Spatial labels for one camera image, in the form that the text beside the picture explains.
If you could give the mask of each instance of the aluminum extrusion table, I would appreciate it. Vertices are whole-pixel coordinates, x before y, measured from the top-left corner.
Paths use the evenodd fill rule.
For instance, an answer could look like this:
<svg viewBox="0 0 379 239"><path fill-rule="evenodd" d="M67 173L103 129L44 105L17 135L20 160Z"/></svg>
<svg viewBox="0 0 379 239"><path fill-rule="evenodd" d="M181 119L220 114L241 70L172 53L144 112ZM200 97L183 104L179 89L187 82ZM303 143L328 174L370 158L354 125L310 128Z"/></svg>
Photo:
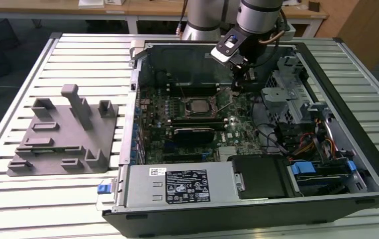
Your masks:
<svg viewBox="0 0 379 239"><path fill-rule="evenodd" d="M51 38L0 123L0 238L120 239L95 203L97 185L117 176L127 92L131 77L129 42L175 40L172 35L56 34ZM344 43L332 39L295 39L316 57L348 107L379 149L379 82ZM120 104L111 169L103 174L9 177L7 166L29 126L36 97L68 104L64 84L79 84L79 94L92 104ZM319 89L312 86L320 99ZM167 238L379 238L379 209L368 209L318 225L204 233Z"/></svg>

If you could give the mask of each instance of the metal bracket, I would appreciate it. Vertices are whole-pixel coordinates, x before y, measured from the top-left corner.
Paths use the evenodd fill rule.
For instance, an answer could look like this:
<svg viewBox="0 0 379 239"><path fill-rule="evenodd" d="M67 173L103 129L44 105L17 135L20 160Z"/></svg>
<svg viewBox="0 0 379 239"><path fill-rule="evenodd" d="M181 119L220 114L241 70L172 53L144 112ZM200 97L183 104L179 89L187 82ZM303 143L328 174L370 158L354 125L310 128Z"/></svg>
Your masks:
<svg viewBox="0 0 379 239"><path fill-rule="evenodd" d="M300 108L300 112L303 115L303 119L302 120L310 120L311 119L311 112L319 112L323 111L326 108L328 107L328 105L326 103L304 103L302 108Z"/></svg>
<svg viewBox="0 0 379 239"><path fill-rule="evenodd" d="M145 53L144 51L144 40L133 40L129 43L129 57L136 61Z"/></svg>

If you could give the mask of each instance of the power supply label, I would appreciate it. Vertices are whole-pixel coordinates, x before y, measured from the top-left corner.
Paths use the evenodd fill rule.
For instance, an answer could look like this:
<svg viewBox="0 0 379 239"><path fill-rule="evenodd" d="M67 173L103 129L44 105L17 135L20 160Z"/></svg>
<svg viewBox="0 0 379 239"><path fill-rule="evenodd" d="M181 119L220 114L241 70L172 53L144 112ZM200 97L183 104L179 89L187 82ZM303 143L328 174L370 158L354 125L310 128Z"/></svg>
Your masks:
<svg viewBox="0 0 379 239"><path fill-rule="evenodd" d="M207 170L165 172L168 204L209 202Z"/></svg>

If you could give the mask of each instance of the blue latch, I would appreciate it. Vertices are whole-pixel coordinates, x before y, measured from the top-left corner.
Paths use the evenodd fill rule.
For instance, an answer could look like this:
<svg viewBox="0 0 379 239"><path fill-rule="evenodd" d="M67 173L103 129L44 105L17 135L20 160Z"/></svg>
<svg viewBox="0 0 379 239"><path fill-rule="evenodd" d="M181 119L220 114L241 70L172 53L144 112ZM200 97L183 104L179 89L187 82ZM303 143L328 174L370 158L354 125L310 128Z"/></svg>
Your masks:
<svg viewBox="0 0 379 239"><path fill-rule="evenodd" d="M97 194L109 194L111 193L111 184L97 185Z"/></svg>
<svg viewBox="0 0 379 239"><path fill-rule="evenodd" d="M300 170L298 170L298 167L295 166L295 164L291 165L291 169L292 169L294 175L300 173Z"/></svg>
<svg viewBox="0 0 379 239"><path fill-rule="evenodd" d="M294 175L300 173L316 173L316 169L311 162L296 162L292 166L292 173Z"/></svg>
<svg viewBox="0 0 379 239"><path fill-rule="evenodd" d="M351 172L355 172L356 170L358 170L358 167L356 167L356 165L355 165L355 162L354 161L348 161L348 167L350 167L350 170L351 170Z"/></svg>

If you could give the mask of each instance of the sticker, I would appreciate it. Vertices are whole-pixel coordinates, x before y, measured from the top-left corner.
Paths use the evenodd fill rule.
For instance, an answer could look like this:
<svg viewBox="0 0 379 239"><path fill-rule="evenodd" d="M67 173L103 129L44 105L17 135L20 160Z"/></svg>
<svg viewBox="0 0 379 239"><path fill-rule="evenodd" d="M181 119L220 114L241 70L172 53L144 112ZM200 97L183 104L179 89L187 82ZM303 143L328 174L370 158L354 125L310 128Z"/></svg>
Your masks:
<svg viewBox="0 0 379 239"><path fill-rule="evenodd" d="M167 168L149 168L149 176L164 176Z"/></svg>
<svg viewBox="0 0 379 239"><path fill-rule="evenodd" d="M107 11L107 13L124 14L124 11Z"/></svg>
<svg viewBox="0 0 379 239"><path fill-rule="evenodd" d="M168 204L209 202L207 170L165 172Z"/></svg>

